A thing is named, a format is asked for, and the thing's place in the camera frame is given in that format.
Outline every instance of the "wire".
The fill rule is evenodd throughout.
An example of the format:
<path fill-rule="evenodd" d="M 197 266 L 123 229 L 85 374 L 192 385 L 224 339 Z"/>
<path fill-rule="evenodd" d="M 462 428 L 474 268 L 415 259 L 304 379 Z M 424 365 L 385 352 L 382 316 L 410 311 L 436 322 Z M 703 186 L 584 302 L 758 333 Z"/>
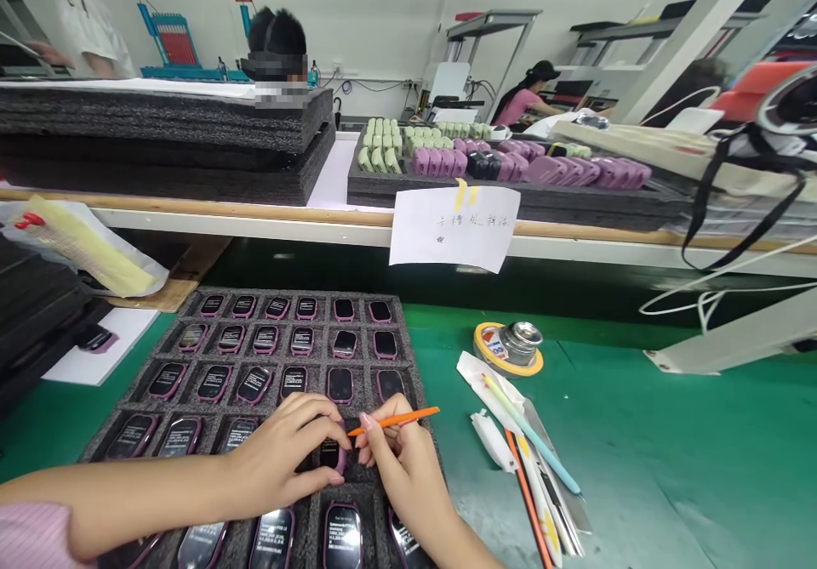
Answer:
<path fill-rule="evenodd" d="M 721 88 L 718 87 L 718 86 L 710 86 L 710 87 L 702 88 L 701 90 L 696 90 L 694 93 L 688 94 L 682 100 L 676 101 L 674 104 L 670 105 L 669 107 L 664 108 L 660 112 L 656 112 L 650 118 L 645 118 L 642 122 L 639 123 L 638 126 L 643 127 L 647 122 L 651 121 L 653 118 L 659 117 L 664 112 L 671 110 L 672 108 L 676 107 L 677 105 L 681 105 L 684 101 L 686 101 L 690 97 L 694 97 L 696 94 L 703 93 L 704 91 L 707 91 L 707 90 L 714 91 L 715 94 L 720 94 L 720 92 L 721 92 Z"/>

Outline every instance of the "blue pen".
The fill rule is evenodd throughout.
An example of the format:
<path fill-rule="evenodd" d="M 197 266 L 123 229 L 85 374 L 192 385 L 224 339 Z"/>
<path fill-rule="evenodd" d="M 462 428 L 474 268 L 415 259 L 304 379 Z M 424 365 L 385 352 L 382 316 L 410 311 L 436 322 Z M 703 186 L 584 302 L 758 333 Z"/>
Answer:
<path fill-rule="evenodd" d="M 522 429 L 523 433 L 531 440 L 531 442 L 536 446 L 536 449 L 539 450 L 541 455 L 545 458 L 547 463 L 551 466 L 551 468 L 556 472 L 556 475 L 564 482 L 564 485 L 570 490 L 574 495 L 581 495 L 581 489 L 579 485 L 576 483 L 568 471 L 559 463 L 559 459 L 556 458 L 556 455 L 551 452 L 551 449 L 540 439 L 534 430 L 530 428 L 530 424 L 522 417 L 522 414 L 513 406 L 513 403 L 505 396 L 505 393 L 502 392 L 502 389 L 496 385 L 496 382 L 493 379 L 489 378 L 487 375 L 483 373 L 483 378 L 485 378 L 485 384 L 491 389 L 491 392 L 494 393 L 494 396 L 499 400 L 502 404 L 502 407 L 511 415 L 519 427 Z"/>

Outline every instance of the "white shirt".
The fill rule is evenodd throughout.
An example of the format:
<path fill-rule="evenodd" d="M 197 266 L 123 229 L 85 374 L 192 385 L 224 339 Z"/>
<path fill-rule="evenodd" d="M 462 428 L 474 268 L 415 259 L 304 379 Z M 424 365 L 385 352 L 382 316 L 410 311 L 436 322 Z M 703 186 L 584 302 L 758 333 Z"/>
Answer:
<path fill-rule="evenodd" d="M 102 0 L 55 0 L 69 56 L 80 71 L 88 71 L 83 53 L 96 54 L 113 63 L 120 78 L 139 77 L 128 46 L 113 25 Z"/>

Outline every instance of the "orange stylus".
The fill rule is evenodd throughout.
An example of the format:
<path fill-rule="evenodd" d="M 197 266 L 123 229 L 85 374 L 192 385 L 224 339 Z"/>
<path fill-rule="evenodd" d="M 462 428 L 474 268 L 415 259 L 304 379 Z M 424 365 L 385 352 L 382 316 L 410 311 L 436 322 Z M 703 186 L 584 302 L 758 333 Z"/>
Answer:
<path fill-rule="evenodd" d="M 416 412 L 409 412 L 407 414 L 400 414 L 399 416 L 392 416 L 391 418 L 386 418 L 385 420 L 379 421 L 379 425 L 385 429 L 387 426 L 394 426 L 395 424 L 402 424 L 407 423 L 412 420 L 420 420 L 420 418 L 425 418 L 426 416 L 431 416 L 432 414 L 439 413 L 439 407 L 427 407 L 424 410 L 417 410 Z M 352 432 L 349 433 L 350 437 L 356 437 L 358 435 L 362 435 L 366 431 L 363 430 L 363 427 L 358 427 L 354 429 Z"/>

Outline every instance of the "green workbench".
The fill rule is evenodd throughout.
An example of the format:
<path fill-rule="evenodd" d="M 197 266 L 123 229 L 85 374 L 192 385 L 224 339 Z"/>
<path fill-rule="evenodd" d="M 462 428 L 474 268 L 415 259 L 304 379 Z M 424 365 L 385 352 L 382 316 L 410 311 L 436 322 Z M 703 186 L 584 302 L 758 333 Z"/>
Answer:
<path fill-rule="evenodd" d="M 404 304 L 451 495 L 512 569 L 540 566 L 515 476 L 499 471 L 469 415 L 481 403 L 456 372 L 482 321 L 528 318 L 545 370 L 531 398 L 581 484 L 594 534 L 588 569 L 814 566 L 817 367 L 780 358 L 723 376 L 660 373 L 643 348 L 688 329 Z M 42 382 L 0 424 L 0 481 L 76 461 L 173 321 L 161 315 L 99 388 Z"/>

